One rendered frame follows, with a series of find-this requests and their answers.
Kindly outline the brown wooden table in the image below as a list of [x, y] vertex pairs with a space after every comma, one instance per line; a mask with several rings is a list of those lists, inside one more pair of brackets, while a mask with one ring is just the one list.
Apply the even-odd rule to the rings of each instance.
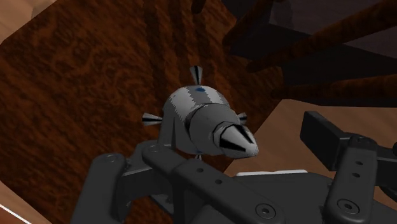
[[226, 54], [221, 0], [56, 0], [0, 45], [0, 180], [52, 224], [69, 224], [91, 161], [154, 139], [175, 89], [220, 91], [256, 131], [277, 102], [278, 68], [249, 74]]

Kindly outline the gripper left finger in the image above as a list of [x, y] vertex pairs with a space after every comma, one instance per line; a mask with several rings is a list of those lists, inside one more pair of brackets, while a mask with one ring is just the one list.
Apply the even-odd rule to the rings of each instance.
[[286, 224], [282, 209], [198, 159], [146, 141], [92, 160], [70, 224], [123, 224], [132, 201], [172, 198], [173, 224]]

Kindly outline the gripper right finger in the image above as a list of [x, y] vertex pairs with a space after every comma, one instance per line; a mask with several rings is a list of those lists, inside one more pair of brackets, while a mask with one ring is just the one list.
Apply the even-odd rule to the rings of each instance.
[[324, 224], [397, 224], [397, 209], [374, 200], [375, 187], [397, 202], [397, 149], [344, 132], [317, 111], [306, 111], [301, 141], [335, 172], [322, 210]]

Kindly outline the grey rocket toy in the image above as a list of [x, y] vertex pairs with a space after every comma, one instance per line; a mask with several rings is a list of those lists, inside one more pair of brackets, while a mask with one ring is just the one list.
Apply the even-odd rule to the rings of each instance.
[[144, 113], [147, 125], [160, 125], [157, 142], [201, 158], [224, 155], [228, 158], [257, 156], [253, 133], [246, 127], [247, 115], [237, 114], [216, 89], [202, 85], [202, 68], [190, 68], [194, 85], [178, 88], [167, 98], [163, 115]]

